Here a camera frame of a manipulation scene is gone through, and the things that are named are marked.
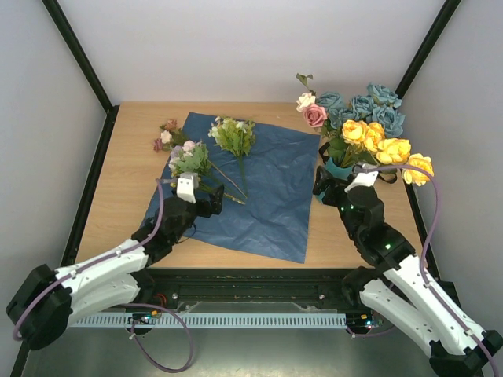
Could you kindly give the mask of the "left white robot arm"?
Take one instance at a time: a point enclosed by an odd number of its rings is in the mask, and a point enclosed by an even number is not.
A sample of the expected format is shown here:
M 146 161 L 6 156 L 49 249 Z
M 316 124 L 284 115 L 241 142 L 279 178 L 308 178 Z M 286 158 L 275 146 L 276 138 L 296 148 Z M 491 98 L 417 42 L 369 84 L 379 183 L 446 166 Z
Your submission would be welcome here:
M 160 196 L 155 214 L 119 246 L 74 265 L 30 271 L 6 307 L 13 339 L 40 350 L 84 317 L 147 299 L 152 285 L 146 269 L 168 256 L 198 217 L 222 211 L 222 186 L 208 199 L 196 198 L 187 181 L 180 180 L 177 190 Z

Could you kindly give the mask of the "black ribbon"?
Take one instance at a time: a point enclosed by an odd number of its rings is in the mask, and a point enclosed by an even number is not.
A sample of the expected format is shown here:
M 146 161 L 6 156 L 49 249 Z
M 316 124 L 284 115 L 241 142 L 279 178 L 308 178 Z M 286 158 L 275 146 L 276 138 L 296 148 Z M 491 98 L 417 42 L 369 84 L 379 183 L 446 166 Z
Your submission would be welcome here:
M 331 157 L 329 155 L 329 143 L 328 142 L 325 142 L 319 149 L 318 149 L 318 153 L 322 159 L 322 162 L 323 164 L 327 161 L 327 159 L 329 157 Z M 384 181 L 385 183 L 388 183 L 388 184 L 393 184 L 395 183 L 397 180 L 398 180 L 398 176 L 397 176 L 397 172 L 396 170 L 393 170 L 392 172 L 390 172 L 389 174 L 385 174 L 384 172 L 379 172 L 378 174 L 378 178 L 381 180 L 381 181 Z

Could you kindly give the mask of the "green white flower bunch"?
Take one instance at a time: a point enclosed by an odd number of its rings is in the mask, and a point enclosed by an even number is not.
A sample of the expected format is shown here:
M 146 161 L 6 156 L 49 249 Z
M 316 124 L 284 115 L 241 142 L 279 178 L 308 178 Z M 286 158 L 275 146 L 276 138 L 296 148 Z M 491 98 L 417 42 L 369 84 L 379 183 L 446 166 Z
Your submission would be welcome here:
M 243 195 L 248 196 L 248 183 L 245 175 L 244 157 L 256 142 L 255 123 L 251 120 L 239 120 L 229 116 L 216 116 L 211 123 L 208 136 L 215 139 L 221 150 L 230 152 L 238 162 L 243 184 Z

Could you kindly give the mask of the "yellow rose bunch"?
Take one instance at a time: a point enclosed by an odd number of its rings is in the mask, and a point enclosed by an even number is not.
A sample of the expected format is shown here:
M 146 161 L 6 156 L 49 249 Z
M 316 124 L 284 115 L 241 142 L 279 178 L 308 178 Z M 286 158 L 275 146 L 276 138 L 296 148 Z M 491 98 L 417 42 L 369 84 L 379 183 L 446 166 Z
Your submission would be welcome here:
M 412 153 L 407 139 L 386 137 L 380 123 L 347 120 L 340 127 L 340 138 L 347 146 L 343 165 L 366 162 L 387 167 L 385 172 L 407 165 L 413 169 L 401 167 L 402 179 L 408 185 L 417 186 L 425 185 L 435 175 L 431 157 Z

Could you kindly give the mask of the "small pink rose sprig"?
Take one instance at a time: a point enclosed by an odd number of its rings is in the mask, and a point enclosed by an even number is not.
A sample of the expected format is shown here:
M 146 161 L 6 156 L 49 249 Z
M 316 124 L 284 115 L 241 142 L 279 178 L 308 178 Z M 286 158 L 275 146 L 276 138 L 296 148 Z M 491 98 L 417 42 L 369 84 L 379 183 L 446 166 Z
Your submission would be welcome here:
M 178 126 L 177 119 L 169 119 L 160 126 L 160 136 L 152 143 L 154 152 L 170 152 L 173 148 L 183 146 L 189 138 Z

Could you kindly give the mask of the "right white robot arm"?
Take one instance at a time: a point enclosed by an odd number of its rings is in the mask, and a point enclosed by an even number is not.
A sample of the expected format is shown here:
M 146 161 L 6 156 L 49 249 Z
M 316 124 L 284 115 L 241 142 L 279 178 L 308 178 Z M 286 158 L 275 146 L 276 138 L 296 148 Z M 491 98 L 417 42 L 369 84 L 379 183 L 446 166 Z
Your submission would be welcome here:
M 438 376 L 474 376 L 486 364 L 499 371 L 495 353 L 502 337 L 470 318 L 428 272 L 412 244 L 384 220 L 374 183 L 378 167 L 359 163 L 347 179 L 324 166 L 313 194 L 335 207 L 357 252 L 369 264 L 343 279 L 343 300 L 366 306 L 415 342 Z

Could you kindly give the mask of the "blue wrapping paper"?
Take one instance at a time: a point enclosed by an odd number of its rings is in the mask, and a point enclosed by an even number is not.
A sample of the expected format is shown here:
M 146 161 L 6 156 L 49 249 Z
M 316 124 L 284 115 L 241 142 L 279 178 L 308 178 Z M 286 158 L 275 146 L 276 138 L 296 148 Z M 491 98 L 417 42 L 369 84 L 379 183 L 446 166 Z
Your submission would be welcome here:
M 307 254 L 312 184 L 320 137 L 280 126 L 258 123 L 256 142 L 240 165 L 215 144 L 208 132 L 214 116 L 191 112 L 183 130 L 202 141 L 218 170 L 214 175 L 242 203 L 224 199 L 222 213 L 198 218 L 186 235 L 235 251 L 303 263 Z

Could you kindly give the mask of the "pastel purple flower bunch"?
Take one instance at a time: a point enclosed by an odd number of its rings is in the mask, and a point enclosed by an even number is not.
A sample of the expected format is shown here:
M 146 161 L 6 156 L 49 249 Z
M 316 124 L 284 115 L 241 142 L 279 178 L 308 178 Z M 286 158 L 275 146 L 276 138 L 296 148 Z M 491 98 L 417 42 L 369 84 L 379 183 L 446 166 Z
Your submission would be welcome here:
M 225 179 L 230 181 L 237 191 L 244 197 L 243 190 L 228 176 L 226 176 L 209 158 L 207 145 L 202 141 L 186 141 L 183 146 L 173 148 L 170 152 L 170 160 L 168 163 L 171 174 L 174 178 L 178 178 L 181 173 L 193 172 L 200 177 L 207 177 L 217 183 L 222 183 L 213 173 L 211 169 L 216 169 Z

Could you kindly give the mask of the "pink rose flower stem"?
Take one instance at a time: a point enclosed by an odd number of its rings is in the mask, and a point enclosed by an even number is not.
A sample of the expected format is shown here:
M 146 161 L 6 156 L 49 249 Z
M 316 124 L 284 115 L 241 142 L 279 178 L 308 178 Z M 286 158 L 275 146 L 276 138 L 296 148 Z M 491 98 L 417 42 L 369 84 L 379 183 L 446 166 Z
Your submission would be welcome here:
M 296 111 L 303 115 L 309 127 L 317 130 L 321 129 L 328 119 L 328 115 L 325 108 L 317 104 L 316 92 L 309 86 L 308 81 L 313 76 L 297 73 L 296 78 L 305 88 L 305 92 L 299 95 L 296 100 Z

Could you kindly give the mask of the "teal cylindrical vase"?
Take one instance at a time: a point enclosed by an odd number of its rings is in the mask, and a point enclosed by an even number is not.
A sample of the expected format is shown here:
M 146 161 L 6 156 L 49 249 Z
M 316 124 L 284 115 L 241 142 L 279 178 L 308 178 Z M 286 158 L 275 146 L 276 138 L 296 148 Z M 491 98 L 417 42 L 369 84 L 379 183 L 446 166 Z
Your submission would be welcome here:
M 335 178 L 339 178 L 340 180 L 346 181 L 351 175 L 352 167 L 339 167 L 334 162 L 332 157 L 329 157 L 327 161 L 324 163 L 324 168 Z M 323 199 L 329 195 L 331 188 L 327 185 L 325 189 L 317 194 L 316 199 L 322 203 Z

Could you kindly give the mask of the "blue rose bunch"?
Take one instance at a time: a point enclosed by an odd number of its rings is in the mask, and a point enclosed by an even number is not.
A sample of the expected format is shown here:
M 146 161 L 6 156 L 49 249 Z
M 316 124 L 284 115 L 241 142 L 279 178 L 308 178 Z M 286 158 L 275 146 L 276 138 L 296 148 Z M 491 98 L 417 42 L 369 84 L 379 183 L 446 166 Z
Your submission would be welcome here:
M 325 109 L 328 115 L 329 132 L 338 130 L 347 120 L 379 123 L 386 137 L 403 134 L 405 116 L 398 111 L 402 99 L 393 90 L 380 84 L 370 83 L 366 95 L 356 95 L 348 102 L 337 92 L 325 92 L 315 104 Z

